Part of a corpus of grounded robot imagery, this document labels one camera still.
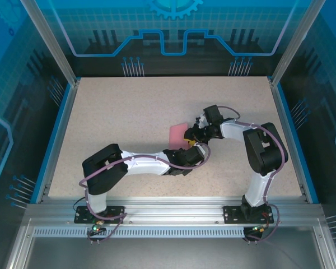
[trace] pink sponge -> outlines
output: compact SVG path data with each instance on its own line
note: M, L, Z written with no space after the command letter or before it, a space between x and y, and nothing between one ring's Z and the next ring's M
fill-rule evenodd
M174 125L169 128L169 149L178 150L180 148L187 150L189 149L189 144L184 141L184 133L188 129L188 124L183 123L179 125Z

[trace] speckled tabletop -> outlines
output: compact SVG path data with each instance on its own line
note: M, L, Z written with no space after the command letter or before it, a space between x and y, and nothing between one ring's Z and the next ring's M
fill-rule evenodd
M235 108L241 121L272 122L286 145L266 77L82 78L49 191L52 199L83 195L82 162L111 143L136 153L168 148L169 127L192 126L204 108ZM224 117L234 114L221 110ZM124 177L109 196L242 196L252 169L245 146L234 140L209 142L212 156L187 176ZM276 176L270 195L300 196L291 160Z

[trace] yellow object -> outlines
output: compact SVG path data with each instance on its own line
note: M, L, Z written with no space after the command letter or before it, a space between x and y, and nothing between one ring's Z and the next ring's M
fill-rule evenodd
M193 147L194 144L196 143L194 140L190 140L190 139L186 139L186 138L183 138L184 141L188 142L189 146Z

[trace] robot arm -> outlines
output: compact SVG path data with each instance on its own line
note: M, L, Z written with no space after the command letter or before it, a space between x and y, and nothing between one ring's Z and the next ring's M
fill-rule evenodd
M184 138L190 143L208 143L212 138L232 138L245 143L249 164L253 176L248 191L242 198L241 210L247 221L251 220L257 208L263 207L264 192L270 175L281 165L281 152L275 142L264 131L258 128L243 126L233 118L223 119L216 105L204 109L196 124L189 128ZM285 163L287 151L273 123L262 124L282 145Z
M199 145L195 145L188 150L163 150L155 154L136 154L122 151L117 144L111 144L82 163L85 177L98 171L108 163L137 155L144 155L144 157L122 161L89 179L87 181L88 202L94 213L103 212L106 210L107 192L112 189L122 177L135 174L187 175L191 172L191 169L179 169L167 163L192 167L204 161L204 154L205 151Z

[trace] gear logo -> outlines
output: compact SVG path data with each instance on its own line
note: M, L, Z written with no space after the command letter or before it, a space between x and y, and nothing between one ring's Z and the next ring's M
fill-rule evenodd
M148 0L151 11L155 11L157 16L163 15L165 19L170 17L172 20L190 16L191 11L198 10L199 4L203 4L203 0Z
M11 28L20 21L21 3L19 0L0 0L0 17Z

